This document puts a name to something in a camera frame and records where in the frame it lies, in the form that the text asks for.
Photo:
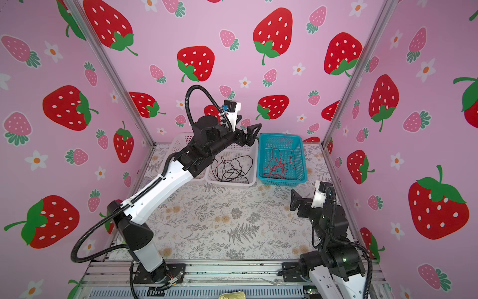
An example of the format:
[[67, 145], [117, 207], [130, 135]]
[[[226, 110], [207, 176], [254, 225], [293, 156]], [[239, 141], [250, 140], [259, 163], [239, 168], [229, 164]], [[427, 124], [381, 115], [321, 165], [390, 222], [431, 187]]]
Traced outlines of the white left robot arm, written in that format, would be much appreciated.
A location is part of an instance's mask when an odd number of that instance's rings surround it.
[[[218, 116], [207, 115], [193, 121], [190, 111], [190, 96], [193, 91], [203, 92], [218, 110]], [[246, 130], [237, 128], [241, 119], [240, 104], [226, 100], [218, 105], [211, 94], [201, 85], [191, 86], [185, 95], [185, 111], [190, 121], [193, 137], [180, 151], [171, 153], [165, 160], [163, 172], [143, 189], [124, 200], [108, 205], [109, 216], [96, 223], [76, 242], [70, 259], [76, 264], [84, 263], [118, 249], [127, 249], [133, 264], [152, 282], [163, 282], [168, 277], [168, 265], [154, 245], [152, 230], [146, 221], [150, 215], [174, 192], [200, 175], [216, 156], [232, 144], [252, 146], [261, 129], [261, 124], [250, 125]], [[103, 224], [110, 221], [119, 230], [124, 244], [115, 245], [87, 257], [79, 257], [81, 245]]]

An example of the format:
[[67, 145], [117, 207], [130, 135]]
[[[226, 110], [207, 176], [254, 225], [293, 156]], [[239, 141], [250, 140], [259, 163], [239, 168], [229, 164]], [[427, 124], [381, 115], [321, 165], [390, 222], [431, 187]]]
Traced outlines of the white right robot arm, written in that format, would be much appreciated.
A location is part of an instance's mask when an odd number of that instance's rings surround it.
[[278, 276], [307, 282], [311, 299], [368, 299], [373, 263], [366, 247], [348, 238], [349, 222], [332, 184], [320, 182], [313, 198], [291, 190], [290, 211], [311, 223], [313, 250], [284, 262]]

